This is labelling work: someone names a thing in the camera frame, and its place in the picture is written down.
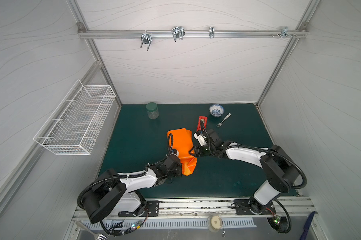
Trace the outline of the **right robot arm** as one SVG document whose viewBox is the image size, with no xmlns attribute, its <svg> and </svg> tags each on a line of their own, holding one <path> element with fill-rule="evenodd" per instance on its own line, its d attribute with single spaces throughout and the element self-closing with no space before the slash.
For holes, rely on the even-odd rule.
<svg viewBox="0 0 361 240">
<path fill-rule="evenodd" d="M 197 131 L 193 137 L 198 141 L 198 144 L 189 150 L 194 157 L 214 156 L 242 161 L 263 170 L 265 182 L 242 206 L 255 215 L 260 215 L 280 194 L 291 189 L 302 189 L 307 185 L 307 177 L 303 170 L 280 146 L 257 148 L 233 141 L 224 142 L 214 130 Z"/>
</svg>

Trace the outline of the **orange wrapping paper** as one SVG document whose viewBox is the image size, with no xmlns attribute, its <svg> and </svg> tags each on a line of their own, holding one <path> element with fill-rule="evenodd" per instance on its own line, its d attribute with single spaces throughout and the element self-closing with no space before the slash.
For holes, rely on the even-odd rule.
<svg viewBox="0 0 361 240">
<path fill-rule="evenodd" d="M 172 149 L 176 149 L 179 152 L 178 157 L 182 165 L 182 174 L 184 176 L 192 175 L 197 164 L 197 158 L 189 153 L 193 148 L 192 132 L 183 128 L 168 131 L 167 137 L 170 134 L 174 138 Z"/>
</svg>

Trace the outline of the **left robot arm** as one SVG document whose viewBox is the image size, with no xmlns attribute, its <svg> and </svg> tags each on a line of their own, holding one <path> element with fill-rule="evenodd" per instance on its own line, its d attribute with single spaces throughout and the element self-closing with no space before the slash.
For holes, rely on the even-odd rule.
<svg viewBox="0 0 361 240">
<path fill-rule="evenodd" d="M 86 211 L 92 224 L 102 221 L 113 211 L 138 217 L 148 204 L 140 189 L 160 186 L 167 179 L 181 175 L 182 164 L 175 154 L 135 173 L 117 173 L 109 169 L 80 192 L 77 205 Z"/>
</svg>

